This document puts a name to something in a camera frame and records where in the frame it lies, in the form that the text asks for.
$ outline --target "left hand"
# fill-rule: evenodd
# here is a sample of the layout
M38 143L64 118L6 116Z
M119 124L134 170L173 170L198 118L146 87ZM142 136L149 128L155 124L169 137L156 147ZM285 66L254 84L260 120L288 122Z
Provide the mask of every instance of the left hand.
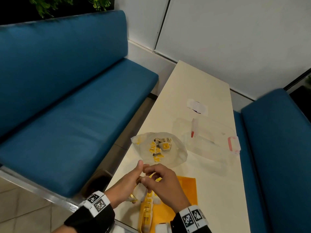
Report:
M132 171L125 174L116 184L105 191L105 195L110 200L112 208L118 207L119 204L128 199L140 174L147 167L149 167L149 164L144 164L142 160L139 160L137 166Z

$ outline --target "right hand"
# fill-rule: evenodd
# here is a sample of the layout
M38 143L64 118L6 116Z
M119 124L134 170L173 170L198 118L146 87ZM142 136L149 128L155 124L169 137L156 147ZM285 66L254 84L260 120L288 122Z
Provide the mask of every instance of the right hand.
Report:
M141 182L148 192L153 190L175 213L191 206L173 170L162 164L156 164L144 168L143 172L146 176L141 179ZM156 182L159 177L162 177L162 180Z

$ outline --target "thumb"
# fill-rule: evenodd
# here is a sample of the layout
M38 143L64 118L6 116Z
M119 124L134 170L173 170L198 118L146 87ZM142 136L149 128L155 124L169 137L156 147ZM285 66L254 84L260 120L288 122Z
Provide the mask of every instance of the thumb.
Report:
M152 178L148 176L144 176L142 178L142 184L148 189L148 190L153 190L154 192L157 192L157 188L159 183L153 180Z
M135 180L140 176L142 173L142 169L144 167L144 162L142 160L139 160L136 167L130 171L130 174L135 176Z

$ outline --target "plastic bag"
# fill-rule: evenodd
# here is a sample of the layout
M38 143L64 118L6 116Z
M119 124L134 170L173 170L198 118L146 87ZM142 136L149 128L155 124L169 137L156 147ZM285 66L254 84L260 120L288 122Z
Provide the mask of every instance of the plastic bag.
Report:
M156 139L170 139L170 150L161 150L161 155L153 155L152 148ZM161 163L168 168L176 167L187 160L188 153L184 144L173 134L167 132L145 133L131 138L134 148L144 163L154 165Z

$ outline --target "wristband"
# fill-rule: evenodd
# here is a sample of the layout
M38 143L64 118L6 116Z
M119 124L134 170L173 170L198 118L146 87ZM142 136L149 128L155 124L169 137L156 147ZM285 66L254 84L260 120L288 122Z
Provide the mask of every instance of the wristband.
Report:
M172 231L181 233L192 233L207 225L208 222L197 205L181 210L171 221Z
M79 204L64 224L73 227L77 233L110 232L115 220L115 212L110 201L101 191L94 192Z

